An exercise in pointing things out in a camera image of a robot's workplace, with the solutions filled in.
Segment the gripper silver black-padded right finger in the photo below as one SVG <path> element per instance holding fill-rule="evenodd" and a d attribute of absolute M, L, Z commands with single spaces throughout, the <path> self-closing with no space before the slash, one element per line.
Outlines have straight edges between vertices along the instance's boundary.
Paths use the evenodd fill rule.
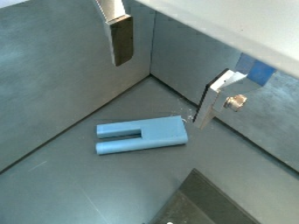
<path fill-rule="evenodd" d="M 223 109 L 239 112 L 247 103 L 246 94 L 262 88 L 276 69 L 242 53 L 232 70 L 226 69 L 205 85 L 192 123 L 200 129 Z"/>

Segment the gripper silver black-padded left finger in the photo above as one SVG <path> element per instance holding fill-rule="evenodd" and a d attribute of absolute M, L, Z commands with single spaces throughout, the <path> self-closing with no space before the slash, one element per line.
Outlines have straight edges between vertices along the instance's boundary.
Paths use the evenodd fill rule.
<path fill-rule="evenodd" d="M 104 19 L 112 62 L 119 67 L 133 56 L 133 17 L 127 14 L 123 0 L 95 2 Z"/>

